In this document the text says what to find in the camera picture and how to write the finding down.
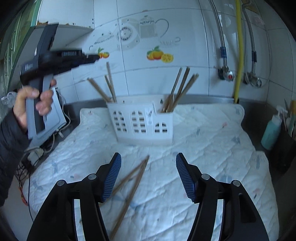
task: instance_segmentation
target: quilted mat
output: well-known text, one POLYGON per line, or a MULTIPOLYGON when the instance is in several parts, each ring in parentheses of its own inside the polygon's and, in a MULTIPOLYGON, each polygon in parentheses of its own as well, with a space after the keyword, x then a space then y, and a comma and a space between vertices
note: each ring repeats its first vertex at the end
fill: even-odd
MULTIPOLYGON (((129 209, 114 240, 187 240, 198 204, 187 198, 176 168, 182 152, 191 164, 217 181, 242 182, 263 220, 270 241, 276 241, 279 221, 268 160, 255 150, 241 128, 244 109, 234 104, 179 105, 174 111, 174 140, 171 146, 142 147, 118 143, 106 108, 82 109, 80 125, 32 174, 30 206, 36 212, 55 183, 80 181, 105 163, 115 152, 122 167, 115 186, 147 155, 149 162, 129 209)), ((126 185, 102 206, 108 233, 114 228, 134 184, 126 185)), ((28 199, 28 180, 23 193, 28 199)), ((223 201, 218 201, 212 240, 218 240, 223 201)), ((79 201, 75 201, 75 221, 79 240, 84 240, 79 201)))

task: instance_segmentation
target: basket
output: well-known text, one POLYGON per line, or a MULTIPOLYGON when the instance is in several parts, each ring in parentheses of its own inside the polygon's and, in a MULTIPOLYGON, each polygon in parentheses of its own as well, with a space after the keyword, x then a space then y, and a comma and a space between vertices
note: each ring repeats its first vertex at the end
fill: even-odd
POLYGON ((167 96, 117 97, 107 103, 117 140, 131 145, 173 143, 173 113, 160 113, 167 96))

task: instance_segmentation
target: spray bottle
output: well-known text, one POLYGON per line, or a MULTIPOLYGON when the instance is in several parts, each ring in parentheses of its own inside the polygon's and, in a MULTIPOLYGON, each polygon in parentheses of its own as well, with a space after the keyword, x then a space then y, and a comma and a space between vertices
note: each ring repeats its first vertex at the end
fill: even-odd
POLYGON ((273 148, 281 132, 282 119, 280 115, 282 113, 287 113, 287 111, 279 105, 276 107, 276 110, 278 111, 278 114, 272 116, 272 119, 268 122, 261 139, 261 145, 267 150, 271 150, 273 148))

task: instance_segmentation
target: human hand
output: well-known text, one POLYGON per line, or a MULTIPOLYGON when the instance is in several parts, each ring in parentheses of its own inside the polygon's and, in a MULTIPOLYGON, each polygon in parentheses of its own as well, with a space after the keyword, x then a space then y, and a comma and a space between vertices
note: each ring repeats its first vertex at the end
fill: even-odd
MULTIPOLYGON (((55 79, 51 80, 50 86, 55 86, 57 84, 57 81, 55 79)), ((48 90, 44 91, 40 95, 40 100, 36 104, 36 110, 39 111, 39 115, 44 116, 48 114, 51 111, 51 104, 53 102, 52 96, 53 91, 48 90)), ((30 86, 24 86, 19 92, 17 93, 17 97, 15 100, 15 105, 13 107, 13 113, 15 115, 15 118, 17 122, 19 123, 20 127, 23 130, 27 130, 28 124, 27 124, 27 114, 26 114, 26 99, 31 98, 35 99, 39 96, 39 90, 32 88, 30 86)))

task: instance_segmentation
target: yellow pipe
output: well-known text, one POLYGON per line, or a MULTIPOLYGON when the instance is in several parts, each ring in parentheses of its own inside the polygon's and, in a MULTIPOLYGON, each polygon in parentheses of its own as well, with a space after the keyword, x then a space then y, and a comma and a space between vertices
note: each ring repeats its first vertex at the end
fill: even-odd
POLYGON ((237 70, 237 77, 235 82, 234 90, 234 103, 237 103, 239 98, 239 86, 242 79, 242 71, 244 68, 244 43, 242 35, 242 12, 241 12, 241 2, 240 0, 235 0, 236 5, 236 16, 237 16, 237 37, 239 42, 239 67, 237 70))

